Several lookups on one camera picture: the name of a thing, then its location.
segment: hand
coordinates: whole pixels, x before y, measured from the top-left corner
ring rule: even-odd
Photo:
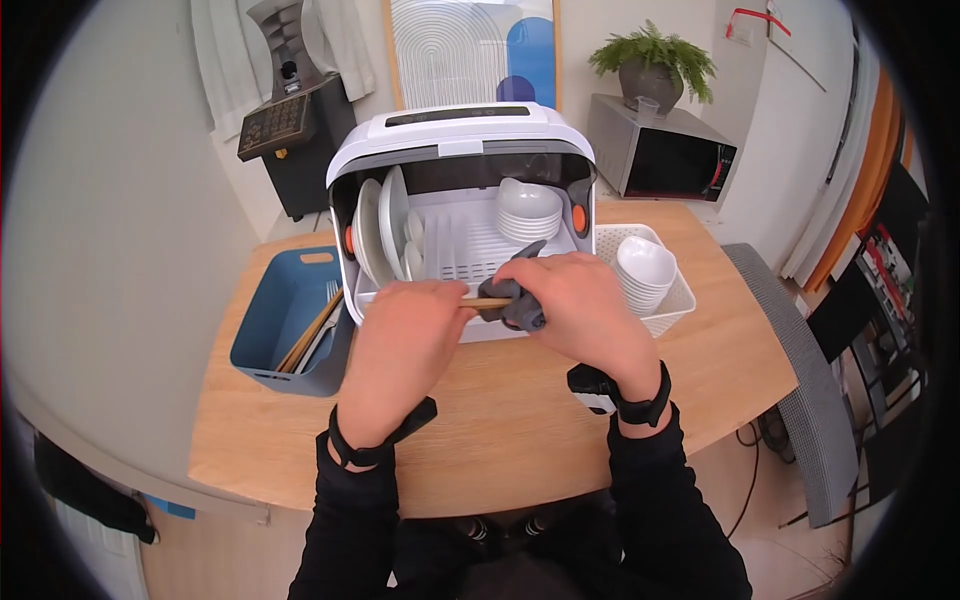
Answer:
[[[531,333],[548,348],[612,377],[625,399],[652,399],[660,358],[646,326],[624,303],[616,274],[592,254],[515,258],[495,281],[515,279],[543,307],[546,326]]]
[[[353,448],[383,444],[420,404],[450,363],[464,325],[463,281],[395,281],[367,306],[337,402],[337,422]]]

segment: black sleeve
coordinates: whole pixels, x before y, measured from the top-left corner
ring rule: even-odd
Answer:
[[[747,570],[696,488],[686,465],[680,410],[659,434],[620,435],[610,421],[611,494],[626,555],[622,566],[646,581],[690,598],[750,598]]]
[[[317,498],[289,600],[383,595],[394,563],[395,456],[360,473],[341,468],[317,436]]]

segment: abstract art print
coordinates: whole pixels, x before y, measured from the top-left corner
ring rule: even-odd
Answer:
[[[560,109],[559,0],[383,0],[397,108]]]

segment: wooden chopsticks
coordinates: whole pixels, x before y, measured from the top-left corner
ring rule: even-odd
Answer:
[[[303,357],[303,353],[306,352],[306,349],[310,346],[310,342],[313,341],[317,331],[324,325],[326,320],[329,318],[330,313],[333,312],[333,309],[337,307],[337,303],[344,297],[344,288],[337,290],[337,293],[333,298],[326,304],[324,310],[320,311],[320,314],[317,315],[317,318],[313,320],[313,323],[306,328],[306,331],[300,336],[297,342],[290,348],[290,351],[287,352],[287,355],[283,357],[283,360],[280,361],[280,364],[276,367],[275,371],[277,372],[293,372],[297,367],[298,362]]]
[[[464,308],[484,310],[486,308],[503,308],[514,301],[512,298],[462,298],[460,305]]]

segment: orange knob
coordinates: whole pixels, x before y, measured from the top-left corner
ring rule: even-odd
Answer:
[[[587,212],[579,204],[573,206],[573,230],[583,233],[587,230]]]

